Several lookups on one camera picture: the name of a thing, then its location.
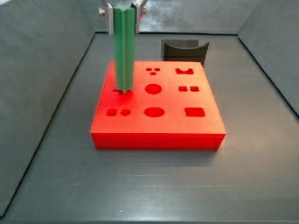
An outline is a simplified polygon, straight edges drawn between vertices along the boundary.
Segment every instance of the rectangular hole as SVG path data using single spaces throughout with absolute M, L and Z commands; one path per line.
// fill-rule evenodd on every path
M 191 117 L 204 117 L 205 116 L 203 108 L 185 108 L 184 114 L 185 114 L 185 116 L 191 116 Z

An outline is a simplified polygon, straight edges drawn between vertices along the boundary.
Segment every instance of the metal panel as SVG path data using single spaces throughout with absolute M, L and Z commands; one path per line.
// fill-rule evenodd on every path
M 129 4 L 133 0 L 111 0 Z M 149 0 L 140 32 L 185 32 L 237 34 L 260 0 Z M 79 0 L 96 32 L 108 25 L 99 16 L 99 0 Z
M 299 220 L 299 122 L 245 47 L 237 37 L 137 35 L 137 60 L 160 59 L 161 39 L 209 42 L 205 74 L 228 132 L 219 151 L 95 149 L 113 59 L 112 37 L 96 35 L 4 221 Z
M 239 38 L 299 115 L 298 21 L 298 0 L 265 0 Z
M 76 0 L 0 6 L 0 216 L 93 31 Z

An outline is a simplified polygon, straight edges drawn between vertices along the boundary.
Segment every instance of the gray floor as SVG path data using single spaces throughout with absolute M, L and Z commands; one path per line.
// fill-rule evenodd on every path
M 112 39 L 99 34 L 3 221 L 299 221 L 299 122 L 237 37 L 209 41 L 205 72 L 228 135 L 219 151 L 95 150 L 89 125 Z

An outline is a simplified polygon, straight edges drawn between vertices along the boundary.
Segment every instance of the square hole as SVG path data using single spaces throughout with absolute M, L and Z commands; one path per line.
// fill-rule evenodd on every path
M 199 89 L 199 87 L 191 87 L 191 91 L 192 92 L 200 92 L 200 89 Z
M 184 87 L 184 86 L 179 86 L 179 91 L 180 91 L 180 92 L 187 92 L 187 90 L 188 90 L 187 87 Z
M 192 116 L 192 117 L 204 117 L 205 116 L 203 108 L 185 108 L 184 114 L 187 116 Z

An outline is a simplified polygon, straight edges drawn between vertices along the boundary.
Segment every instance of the circular hole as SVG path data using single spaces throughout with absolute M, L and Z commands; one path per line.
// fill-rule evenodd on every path
M 164 115 L 164 110 L 161 108 L 147 108 L 144 114 L 151 117 L 159 117 Z
M 131 114 L 131 110 L 129 109 L 123 109 L 121 112 L 120 112 L 121 116 L 129 116 L 129 114 Z
M 157 84 L 149 84 L 145 86 L 144 91 L 151 95 L 157 95 L 161 93 L 163 88 Z
M 108 111 L 107 111 L 107 116 L 115 116 L 117 114 L 117 111 L 111 108 Z

